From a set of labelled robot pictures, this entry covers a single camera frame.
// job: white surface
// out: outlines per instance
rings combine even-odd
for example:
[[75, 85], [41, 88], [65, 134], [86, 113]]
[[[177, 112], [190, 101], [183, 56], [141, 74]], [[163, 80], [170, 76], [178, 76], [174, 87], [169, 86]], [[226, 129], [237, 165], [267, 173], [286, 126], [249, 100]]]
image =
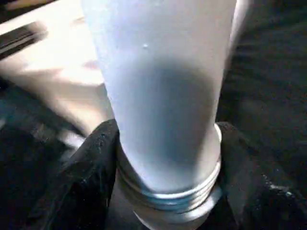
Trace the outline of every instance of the white surface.
[[47, 37], [0, 61], [0, 71], [89, 134], [113, 115], [80, 1], [50, 3], [0, 24], [0, 34], [32, 22]]

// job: pipe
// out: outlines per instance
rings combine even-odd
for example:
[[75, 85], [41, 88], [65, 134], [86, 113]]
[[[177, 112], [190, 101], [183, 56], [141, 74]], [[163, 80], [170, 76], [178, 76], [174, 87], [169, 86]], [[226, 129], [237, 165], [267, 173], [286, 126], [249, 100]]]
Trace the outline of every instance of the pipe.
[[192, 229], [208, 213], [192, 214], [220, 169], [214, 120], [235, 4], [83, 2], [120, 131], [122, 189], [151, 229]]

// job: white cylinder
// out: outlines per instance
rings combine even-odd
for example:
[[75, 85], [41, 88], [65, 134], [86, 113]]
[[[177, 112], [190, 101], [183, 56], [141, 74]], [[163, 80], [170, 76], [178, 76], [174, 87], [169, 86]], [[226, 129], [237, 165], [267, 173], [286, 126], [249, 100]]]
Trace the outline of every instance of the white cylinder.
[[235, 5], [83, 2], [120, 131], [121, 178], [127, 197], [145, 207], [189, 212], [210, 192], [204, 183], [220, 158], [214, 120]]

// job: black fabric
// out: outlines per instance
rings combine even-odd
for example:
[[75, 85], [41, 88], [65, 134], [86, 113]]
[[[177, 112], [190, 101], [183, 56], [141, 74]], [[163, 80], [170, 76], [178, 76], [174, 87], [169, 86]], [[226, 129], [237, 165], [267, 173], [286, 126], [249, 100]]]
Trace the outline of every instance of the black fabric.
[[307, 2], [255, 0], [225, 74], [218, 121], [269, 149], [307, 186]]
[[115, 120], [101, 124], [51, 180], [23, 229], [104, 229], [117, 137]]
[[307, 200], [272, 154], [229, 123], [222, 131], [219, 184], [239, 227], [306, 229]]
[[82, 133], [31, 94], [0, 83], [1, 229], [101, 229], [114, 183], [116, 122], [103, 123], [67, 161], [62, 156], [74, 150], [59, 133]]

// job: black cloth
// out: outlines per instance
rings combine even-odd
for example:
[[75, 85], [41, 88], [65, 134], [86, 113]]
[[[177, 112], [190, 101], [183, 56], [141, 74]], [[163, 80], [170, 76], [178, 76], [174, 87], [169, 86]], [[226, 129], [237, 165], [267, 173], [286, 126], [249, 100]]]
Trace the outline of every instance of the black cloth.
[[217, 120], [267, 147], [307, 196], [307, 2], [253, 2], [225, 73]]

